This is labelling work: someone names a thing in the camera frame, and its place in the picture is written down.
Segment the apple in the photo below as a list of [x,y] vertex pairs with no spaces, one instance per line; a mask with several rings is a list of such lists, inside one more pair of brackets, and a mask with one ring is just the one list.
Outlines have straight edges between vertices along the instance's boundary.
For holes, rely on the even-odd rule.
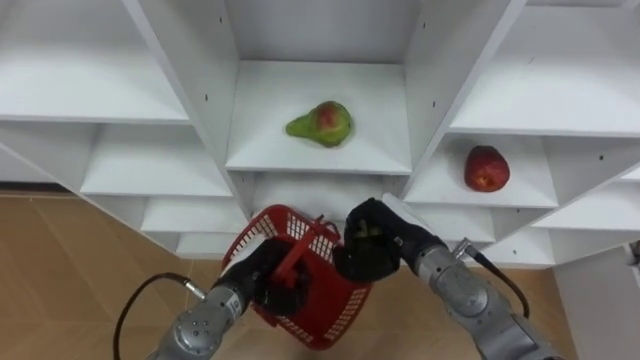
[[498,191],[507,184],[510,176],[509,164],[493,146],[476,146],[469,152],[464,167],[464,182],[471,189]]

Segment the plastic basket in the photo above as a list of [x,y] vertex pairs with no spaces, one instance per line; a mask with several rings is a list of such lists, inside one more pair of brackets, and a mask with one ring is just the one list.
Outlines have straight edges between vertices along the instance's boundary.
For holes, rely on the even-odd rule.
[[352,283],[336,272],[331,250],[341,245],[334,224],[323,222],[322,217],[308,220],[284,205],[270,206],[251,221],[227,251],[223,268],[259,233],[294,243],[272,275],[272,281],[287,282],[291,273],[295,273],[292,267],[299,259],[304,261],[312,280],[307,303],[296,315],[276,317],[257,305],[253,306],[254,310],[267,323],[280,325],[307,347],[328,349],[357,317],[371,284]]

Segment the wooden floor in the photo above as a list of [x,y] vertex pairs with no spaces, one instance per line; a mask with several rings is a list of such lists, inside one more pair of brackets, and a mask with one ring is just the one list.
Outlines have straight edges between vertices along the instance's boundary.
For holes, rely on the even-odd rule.
[[[112,359],[114,320],[131,292],[164,271],[207,287],[214,261],[180,260],[82,201],[0,196],[0,359]],[[551,271],[509,271],[532,303],[533,322],[577,359]],[[123,359],[144,359],[191,299],[173,283],[147,290],[123,333]],[[247,312],[214,359],[479,359],[440,301],[405,269],[380,282],[352,330],[311,352]]]

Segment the basket handle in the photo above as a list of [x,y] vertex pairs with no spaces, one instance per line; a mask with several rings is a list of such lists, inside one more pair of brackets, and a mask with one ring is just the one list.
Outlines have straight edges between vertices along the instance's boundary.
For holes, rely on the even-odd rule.
[[[311,242],[313,242],[315,237],[317,235],[322,235],[323,230],[326,230],[326,227],[322,224],[323,218],[324,218],[324,215],[321,215],[320,217],[318,217],[313,222],[310,229],[307,230],[307,232],[304,234],[302,239],[296,242],[296,244],[293,246],[291,251],[289,251],[289,254],[287,254],[287,256],[285,256],[285,258],[282,260],[282,262],[280,262],[280,265],[278,265],[278,267],[276,268],[276,271],[273,272],[273,275],[271,276],[272,281],[293,282],[295,280],[295,279],[288,278],[287,273],[296,264],[296,262],[298,262],[300,257],[302,257],[302,254],[304,254],[305,251],[307,251],[307,249],[309,248],[309,245],[311,244]],[[339,234],[335,224],[330,222],[326,224],[332,226],[333,229],[335,230],[335,233]]]

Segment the green pear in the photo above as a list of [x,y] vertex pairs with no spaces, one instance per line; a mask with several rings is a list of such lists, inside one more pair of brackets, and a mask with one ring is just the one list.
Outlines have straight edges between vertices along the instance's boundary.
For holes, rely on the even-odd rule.
[[335,101],[326,101],[308,114],[287,124],[289,136],[313,140],[325,147],[340,145],[349,136],[352,126],[347,108]]

